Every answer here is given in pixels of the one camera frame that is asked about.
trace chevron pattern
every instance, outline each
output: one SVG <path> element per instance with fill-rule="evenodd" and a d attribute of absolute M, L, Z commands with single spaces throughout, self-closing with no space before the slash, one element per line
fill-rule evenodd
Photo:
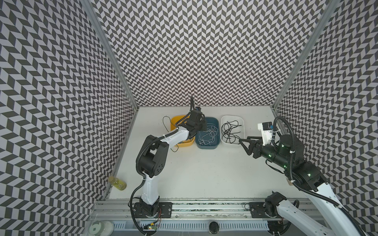
<path fill-rule="evenodd" d="M 78 0 L 0 1 L 0 88 L 0 235 L 80 233 L 134 111 Z"/>
<path fill-rule="evenodd" d="M 370 235 L 378 235 L 377 12 L 374 0 L 341 1 L 279 108 Z"/>
<path fill-rule="evenodd" d="M 139 106 L 271 105 L 328 0 L 92 0 Z"/>

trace white table surface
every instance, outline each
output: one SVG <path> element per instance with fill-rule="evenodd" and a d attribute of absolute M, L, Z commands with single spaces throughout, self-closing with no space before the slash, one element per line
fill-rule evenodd
<path fill-rule="evenodd" d="M 117 177 L 127 183 L 123 191 L 112 187 L 109 199 L 130 198 L 142 177 L 135 170 L 135 159 L 148 135 L 160 136 L 167 131 L 163 116 L 186 114 L 189 107 L 142 107 L 139 109 L 126 146 Z M 257 124 L 274 120 L 269 106 L 209 106 L 202 107 L 205 116 L 219 123 L 224 115 L 240 116 L 245 122 L 246 136 L 261 136 Z M 169 119 L 164 122 L 170 129 Z M 168 152 L 166 165 L 159 177 L 160 198 L 265 198 L 278 191 L 289 198 L 305 198 L 286 177 L 265 164 L 265 158 L 248 156 L 243 147 L 228 147 L 222 143 L 216 149 L 192 146 Z M 141 195 L 141 189 L 135 196 Z"/>

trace black mounting plate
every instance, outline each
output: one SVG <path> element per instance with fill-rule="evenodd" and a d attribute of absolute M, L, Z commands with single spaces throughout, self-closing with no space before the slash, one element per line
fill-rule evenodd
<path fill-rule="evenodd" d="M 141 208 L 141 204 L 139 202 L 134 203 L 134 210 L 135 210 L 134 211 L 135 218 L 151 218 L 142 212 L 143 209 Z M 158 215 L 154 218 L 157 218 L 159 216 L 160 210 L 161 210 L 161 218 L 170 218 L 171 213 L 172 213 L 172 203 L 159 202 Z"/>
<path fill-rule="evenodd" d="M 269 217 L 265 214 L 264 208 L 265 202 L 250 202 L 249 211 L 251 212 L 252 218 L 281 218 L 280 216 Z"/>

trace yellow bin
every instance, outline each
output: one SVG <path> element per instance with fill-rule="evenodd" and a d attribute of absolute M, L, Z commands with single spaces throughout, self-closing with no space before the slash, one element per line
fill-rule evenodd
<path fill-rule="evenodd" d="M 175 116 L 175 117 L 173 117 L 172 119 L 171 119 L 171 124 L 170 124 L 170 129 L 171 130 L 174 130 L 176 127 L 173 125 L 173 124 L 176 124 L 176 122 L 178 122 L 181 118 L 183 118 L 185 115 L 181 115 L 181 116 Z M 187 146 L 190 146 L 190 145 L 192 145 L 193 143 L 194 143 L 194 139 L 195 139 L 195 137 L 194 138 L 192 138 L 192 139 L 189 139 L 189 140 L 185 140 L 185 141 L 183 141 L 182 143 L 178 143 L 177 144 L 177 146 L 179 147 L 179 148 L 182 148 L 182 147 L 187 147 Z"/>

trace tangled cable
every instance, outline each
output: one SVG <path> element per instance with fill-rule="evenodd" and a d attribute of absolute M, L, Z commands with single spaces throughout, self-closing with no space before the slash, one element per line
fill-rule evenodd
<path fill-rule="evenodd" d="M 229 143 L 234 143 L 236 141 L 236 138 L 238 138 L 238 141 L 237 143 L 239 143 L 239 139 L 240 137 L 237 136 L 236 134 L 240 133 L 240 132 L 235 132 L 235 133 L 232 133 L 232 130 L 236 127 L 239 127 L 239 126 L 242 126 L 242 125 L 239 125 L 239 121 L 237 120 L 234 120 L 234 121 L 228 121 L 226 123 L 224 123 L 221 127 L 221 131 L 222 131 L 222 139 L 225 137 L 226 138 L 226 141 L 225 142 L 229 142 Z"/>
<path fill-rule="evenodd" d="M 215 142 L 215 138 L 218 133 L 218 128 L 214 124 L 208 123 L 207 130 L 201 131 L 198 136 L 198 144 L 202 146 L 210 145 L 211 143 Z"/>

